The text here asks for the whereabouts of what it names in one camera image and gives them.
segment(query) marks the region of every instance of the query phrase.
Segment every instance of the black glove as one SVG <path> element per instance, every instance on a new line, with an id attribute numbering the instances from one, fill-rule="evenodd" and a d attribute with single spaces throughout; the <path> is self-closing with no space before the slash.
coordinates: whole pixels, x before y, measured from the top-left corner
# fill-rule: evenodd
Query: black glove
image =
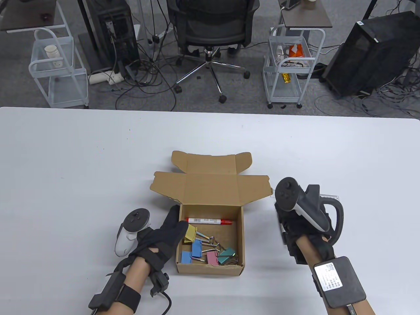
<path id="1" fill-rule="evenodd" d="M 179 242 L 185 237 L 188 222 L 179 220 L 179 205 L 173 206 L 162 226 L 156 230 L 146 228 L 137 233 L 137 247 L 124 258 L 115 268 L 122 271 L 124 267 L 131 265 L 136 257 L 143 257 L 150 265 L 151 273 L 162 270 L 164 264 L 173 256 Z M 158 248 L 157 253 L 150 248 Z"/>
<path id="2" fill-rule="evenodd" d="M 303 216 L 298 215 L 296 211 L 283 211 L 277 205 L 274 204 L 277 211 L 278 222 L 282 224 L 285 232 L 282 233 L 283 242 L 287 245 L 290 256 L 293 256 L 297 264 L 307 265 L 305 257 L 296 245 L 296 240 L 302 235 L 306 235 L 310 242 L 320 253 L 323 261 L 334 258 L 334 249 L 332 245 L 323 240 L 323 236 L 326 239 L 330 239 L 331 229 L 327 232 L 321 232 L 317 230 L 311 223 L 309 223 Z M 324 212 L 331 226 L 331 219 L 328 213 L 325 211 L 324 205 L 321 205 L 321 210 Z"/>

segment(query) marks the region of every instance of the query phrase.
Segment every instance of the cardboard box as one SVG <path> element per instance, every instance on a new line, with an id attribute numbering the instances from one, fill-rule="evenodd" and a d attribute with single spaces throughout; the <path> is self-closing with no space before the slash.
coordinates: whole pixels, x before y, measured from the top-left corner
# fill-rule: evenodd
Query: cardboard box
<path id="1" fill-rule="evenodd" d="M 239 276 L 245 267 L 243 206 L 273 194 L 269 177 L 239 175 L 252 164 L 249 152 L 211 156 L 173 151 L 171 160 L 184 173 L 155 172 L 150 189 L 181 203 L 180 221 L 185 218 L 233 220 L 232 225 L 193 225 L 204 235 L 214 236 L 224 248 L 234 249 L 239 259 L 237 265 L 228 266 L 211 266 L 199 261 L 181 264 L 181 252 L 191 251 L 191 244 L 180 243 L 176 250 L 178 272 Z"/>

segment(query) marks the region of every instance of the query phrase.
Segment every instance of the computer tower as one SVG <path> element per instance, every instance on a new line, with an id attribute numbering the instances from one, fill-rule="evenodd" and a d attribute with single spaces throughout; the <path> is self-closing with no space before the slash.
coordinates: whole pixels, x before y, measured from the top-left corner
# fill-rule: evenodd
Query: computer tower
<path id="1" fill-rule="evenodd" d="M 128 3 L 125 0 L 87 0 L 86 3 L 99 49 L 105 52 L 111 64 L 114 64 L 117 55 L 115 72 L 118 72 L 120 62 L 126 66 L 140 59 Z"/>
<path id="2" fill-rule="evenodd" d="M 340 96 L 370 94 L 400 76 L 420 47 L 420 18 L 403 12 L 357 22 L 323 78 Z"/>

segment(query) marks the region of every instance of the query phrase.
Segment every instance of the orange package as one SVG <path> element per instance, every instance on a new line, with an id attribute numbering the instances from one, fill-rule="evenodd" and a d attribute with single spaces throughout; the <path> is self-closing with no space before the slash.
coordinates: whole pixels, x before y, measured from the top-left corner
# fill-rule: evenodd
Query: orange package
<path id="1" fill-rule="evenodd" d="M 289 57 L 304 57 L 303 48 L 301 44 L 293 45 L 289 47 Z"/>

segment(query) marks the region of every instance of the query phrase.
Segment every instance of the extension cord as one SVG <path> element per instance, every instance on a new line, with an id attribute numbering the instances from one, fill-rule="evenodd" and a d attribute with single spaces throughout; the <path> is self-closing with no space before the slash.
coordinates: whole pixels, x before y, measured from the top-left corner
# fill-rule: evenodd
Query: extension cord
<path id="1" fill-rule="evenodd" d="M 93 74 L 89 77 L 89 84 L 96 84 L 100 82 L 108 81 L 109 85 L 114 85 L 115 83 L 120 83 L 124 81 L 121 73 L 114 73 L 113 71 L 105 71 L 97 74 Z"/>

